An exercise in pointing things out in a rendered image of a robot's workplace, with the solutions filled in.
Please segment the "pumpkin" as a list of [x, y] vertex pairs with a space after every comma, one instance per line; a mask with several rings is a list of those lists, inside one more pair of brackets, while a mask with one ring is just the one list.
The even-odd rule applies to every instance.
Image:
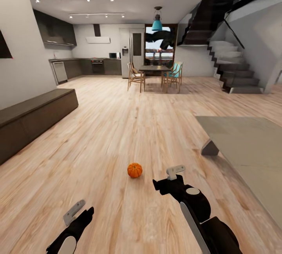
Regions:
[[142, 166], [138, 163], [130, 164], [127, 170], [128, 175], [130, 175], [132, 178], [140, 177], [143, 172]]

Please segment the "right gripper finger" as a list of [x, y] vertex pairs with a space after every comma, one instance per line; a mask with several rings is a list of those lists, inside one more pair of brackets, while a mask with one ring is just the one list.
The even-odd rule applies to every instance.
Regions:
[[158, 189], [159, 189], [158, 182], [157, 182], [157, 181], [155, 181], [154, 179], [153, 179], [152, 181], [153, 181], [153, 184], [154, 184], [155, 190], [158, 190]]

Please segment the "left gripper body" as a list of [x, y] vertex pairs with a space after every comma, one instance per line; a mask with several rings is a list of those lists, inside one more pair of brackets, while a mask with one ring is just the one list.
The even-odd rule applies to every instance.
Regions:
[[80, 229], [80, 237], [85, 229], [85, 227], [92, 221], [92, 217], [90, 216], [87, 210], [84, 210], [79, 217], [77, 217], [69, 226], [77, 226]]

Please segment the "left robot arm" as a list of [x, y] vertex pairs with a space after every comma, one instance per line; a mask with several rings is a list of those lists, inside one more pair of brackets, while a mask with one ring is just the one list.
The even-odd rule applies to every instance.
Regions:
[[63, 216], [67, 228], [47, 247], [47, 254], [74, 254], [77, 242], [94, 214], [94, 207], [91, 207], [74, 217], [85, 204], [85, 200], [80, 200]]

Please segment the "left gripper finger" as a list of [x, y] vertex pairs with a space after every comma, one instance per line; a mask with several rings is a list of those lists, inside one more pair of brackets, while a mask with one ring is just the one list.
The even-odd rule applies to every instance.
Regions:
[[88, 210], [89, 214], [91, 217], [93, 217], [93, 214], [94, 214], [94, 207], [91, 207], [89, 210]]

